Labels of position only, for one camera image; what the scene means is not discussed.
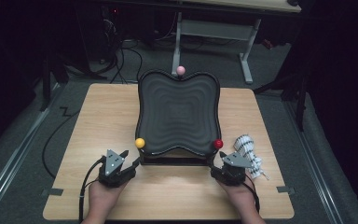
wooden table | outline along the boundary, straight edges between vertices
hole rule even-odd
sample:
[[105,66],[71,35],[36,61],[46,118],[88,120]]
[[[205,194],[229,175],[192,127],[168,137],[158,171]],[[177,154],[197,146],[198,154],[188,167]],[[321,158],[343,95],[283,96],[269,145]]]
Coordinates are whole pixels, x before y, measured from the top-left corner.
[[[84,176],[91,165],[106,154],[129,150],[123,168],[139,156],[134,145],[139,115],[137,85],[93,84],[77,119],[53,188],[62,196],[50,195],[43,213],[48,220],[77,219],[78,197]],[[255,180],[262,218],[291,218],[294,210],[269,141],[255,96],[251,90],[221,89],[219,120],[224,152],[234,151],[234,141],[244,133],[255,140],[255,155],[270,180]],[[217,155],[215,164],[222,162]],[[97,176],[97,170],[90,179]],[[85,214],[88,197],[85,199]],[[210,176],[206,166],[143,166],[120,196],[109,216],[117,220],[197,220],[238,219],[226,193]]]

hand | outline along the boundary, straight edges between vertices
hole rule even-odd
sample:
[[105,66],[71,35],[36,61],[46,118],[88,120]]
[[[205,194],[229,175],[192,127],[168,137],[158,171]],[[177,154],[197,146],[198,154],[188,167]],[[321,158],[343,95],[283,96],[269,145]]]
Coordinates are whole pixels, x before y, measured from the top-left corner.
[[[228,199],[237,209],[242,224],[266,223],[255,209],[255,198],[250,190],[245,186],[227,186],[219,181],[217,183],[226,191]],[[249,178],[246,178],[244,183],[255,190]]]
[[104,223],[127,184],[128,182],[118,188],[110,189],[98,181],[92,183],[89,186],[89,213],[82,224]]

yellow ball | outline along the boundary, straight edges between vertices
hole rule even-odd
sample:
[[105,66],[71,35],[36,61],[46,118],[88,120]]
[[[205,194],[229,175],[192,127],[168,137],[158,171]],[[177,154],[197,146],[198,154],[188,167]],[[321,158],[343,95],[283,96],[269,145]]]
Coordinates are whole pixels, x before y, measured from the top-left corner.
[[138,148],[143,148],[145,146],[145,140],[143,138],[137,138],[135,140],[135,145]]

red ball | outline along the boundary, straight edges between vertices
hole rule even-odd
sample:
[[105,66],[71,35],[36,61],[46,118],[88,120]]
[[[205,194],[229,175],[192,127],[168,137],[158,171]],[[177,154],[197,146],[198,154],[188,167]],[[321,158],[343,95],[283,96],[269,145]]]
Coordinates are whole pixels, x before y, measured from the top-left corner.
[[221,139],[216,139],[214,140],[213,145],[216,149],[220,149],[223,147],[223,141]]

black controller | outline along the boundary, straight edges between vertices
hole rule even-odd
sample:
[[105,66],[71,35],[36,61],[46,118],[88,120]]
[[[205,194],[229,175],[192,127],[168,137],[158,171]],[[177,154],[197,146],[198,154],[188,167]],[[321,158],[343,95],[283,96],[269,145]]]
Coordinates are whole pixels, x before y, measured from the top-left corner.
[[121,171],[124,159],[128,155],[128,150],[118,155],[113,150],[108,149],[106,160],[103,161],[103,165],[100,167],[98,181],[100,181],[100,183],[104,184],[108,188],[118,188],[122,184],[134,178],[136,175],[135,168],[139,165],[140,158],[138,157],[132,163],[132,166]]
[[252,168],[252,164],[239,152],[233,152],[229,155],[220,151],[223,166],[218,168],[214,166],[213,161],[209,162],[211,176],[227,186],[239,186],[246,180],[245,169]]

